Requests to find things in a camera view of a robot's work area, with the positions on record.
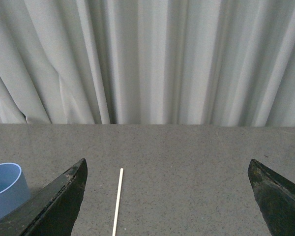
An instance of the light blue plastic cup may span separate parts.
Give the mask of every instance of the light blue plastic cup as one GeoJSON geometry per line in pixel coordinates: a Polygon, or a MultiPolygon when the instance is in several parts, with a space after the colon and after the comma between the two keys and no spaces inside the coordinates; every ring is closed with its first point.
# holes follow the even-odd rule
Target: light blue plastic cup
{"type": "Polygon", "coordinates": [[[0,164],[0,219],[30,199],[22,169],[15,163],[0,164]]]}

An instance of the wooden skewer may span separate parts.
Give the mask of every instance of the wooden skewer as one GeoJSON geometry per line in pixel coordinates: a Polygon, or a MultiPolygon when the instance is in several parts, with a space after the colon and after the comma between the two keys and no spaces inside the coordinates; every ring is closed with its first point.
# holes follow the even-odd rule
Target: wooden skewer
{"type": "Polygon", "coordinates": [[[118,192],[117,192],[117,200],[116,200],[113,236],[116,236],[119,202],[120,202],[120,193],[121,193],[121,185],[122,185],[122,176],[123,176],[123,168],[120,169],[120,175],[119,175],[119,184],[118,184],[118,192]]]}

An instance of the speckled table surface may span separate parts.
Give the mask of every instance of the speckled table surface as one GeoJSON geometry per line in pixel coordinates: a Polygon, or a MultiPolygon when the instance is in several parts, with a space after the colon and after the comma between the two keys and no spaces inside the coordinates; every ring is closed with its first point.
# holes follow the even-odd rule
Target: speckled table surface
{"type": "Polygon", "coordinates": [[[88,180],[73,236],[269,236],[247,176],[255,158],[295,183],[295,128],[0,125],[0,163],[33,194],[79,159],[88,180]]]}

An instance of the curtain fold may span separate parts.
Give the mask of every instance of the curtain fold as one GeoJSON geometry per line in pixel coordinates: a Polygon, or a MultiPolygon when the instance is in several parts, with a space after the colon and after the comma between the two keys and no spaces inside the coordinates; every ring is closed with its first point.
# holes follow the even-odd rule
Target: curtain fold
{"type": "Polygon", "coordinates": [[[295,0],[0,0],[0,123],[295,126],[295,0]]]}

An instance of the cup rim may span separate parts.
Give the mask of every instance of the cup rim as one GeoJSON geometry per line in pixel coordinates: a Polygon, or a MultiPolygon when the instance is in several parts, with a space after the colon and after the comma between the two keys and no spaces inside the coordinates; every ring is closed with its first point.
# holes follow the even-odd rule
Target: cup rim
{"type": "Polygon", "coordinates": [[[0,191],[0,194],[5,192],[6,190],[8,190],[9,188],[11,188],[15,183],[16,181],[19,180],[21,174],[22,174],[22,168],[20,165],[16,164],[16,163],[13,163],[13,162],[5,162],[5,163],[0,163],[0,166],[1,165],[14,165],[14,166],[17,166],[19,168],[19,175],[17,176],[17,178],[13,181],[13,183],[11,183],[8,187],[6,187],[4,190],[0,191]]]}

